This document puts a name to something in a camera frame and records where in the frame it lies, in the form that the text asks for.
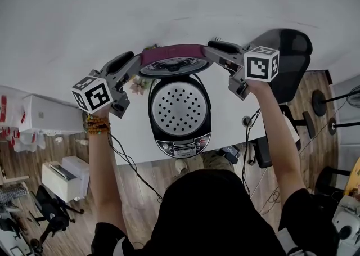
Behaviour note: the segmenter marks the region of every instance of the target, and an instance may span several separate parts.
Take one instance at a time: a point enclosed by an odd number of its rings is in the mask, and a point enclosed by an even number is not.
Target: black office chair
[[[251,44],[280,51],[279,72],[270,86],[279,104],[290,102],[294,99],[300,81],[310,64],[313,48],[309,37],[297,30],[273,29],[257,37]],[[303,113],[304,119],[294,120],[287,106],[280,105],[280,109],[288,117],[296,132],[297,125],[306,125],[310,137],[314,137],[315,128],[308,112]],[[261,168],[272,166],[267,137],[264,136],[251,142],[254,144],[255,157],[259,166]],[[300,141],[296,143],[296,146],[300,150]]]
[[[75,223],[75,220],[70,218],[67,210],[78,214],[83,214],[84,210],[81,209],[80,211],[77,211],[72,207],[69,207],[59,197],[52,198],[45,189],[45,187],[42,185],[38,187],[36,195],[34,194],[34,192],[31,192],[30,194],[35,202],[35,206],[41,212],[42,217],[36,218],[29,211],[30,218],[28,218],[28,220],[37,224],[38,226],[40,226],[39,222],[41,221],[49,222],[43,235],[41,235],[40,240],[31,239],[30,241],[30,245],[32,246],[34,251],[37,254],[41,254],[43,251],[43,243],[45,242],[50,232],[52,232],[51,237],[54,237],[56,232],[65,231],[66,228],[69,226],[69,222]]]

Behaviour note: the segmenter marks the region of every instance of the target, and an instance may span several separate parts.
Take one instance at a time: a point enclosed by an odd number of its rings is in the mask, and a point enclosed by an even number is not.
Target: shoe
[[[184,169],[187,169],[187,164],[182,159],[176,159],[176,161],[175,161],[175,169],[180,174],[181,171],[183,171]]]

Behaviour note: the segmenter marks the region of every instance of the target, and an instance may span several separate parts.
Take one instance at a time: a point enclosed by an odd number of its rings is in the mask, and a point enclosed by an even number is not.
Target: black shirt
[[[296,245],[317,256],[336,255],[338,234],[306,189],[293,193],[282,210]],[[108,223],[96,225],[93,255],[113,255],[125,235]],[[134,250],[125,238],[125,256],[286,255],[272,227],[255,210],[237,175],[227,170],[188,173],[166,191],[149,242]]]

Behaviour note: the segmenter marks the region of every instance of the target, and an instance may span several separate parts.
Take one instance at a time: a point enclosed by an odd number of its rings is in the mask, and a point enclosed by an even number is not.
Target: bracelet
[[[100,118],[98,116],[89,115],[86,119],[86,123],[89,134],[102,134],[110,131],[110,123],[108,118]]]

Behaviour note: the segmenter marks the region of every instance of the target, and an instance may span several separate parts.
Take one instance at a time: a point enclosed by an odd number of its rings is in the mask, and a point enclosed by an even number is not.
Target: white table
[[[217,64],[203,72],[198,73],[211,102],[212,134],[205,151],[219,149],[229,145],[245,142],[246,128],[242,125],[245,116],[252,116],[259,109],[259,104],[253,94],[241,101],[228,89],[229,72]],[[135,163],[155,161],[169,158],[155,143],[150,120],[147,112],[149,91],[144,95],[132,93],[129,89],[132,82],[124,86],[128,94],[130,105],[122,119],[110,114],[111,133],[123,146],[127,155]],[[250,131],[250,140],[265,136],[262,115]],[[118,165],[125,161],[116,155]]]

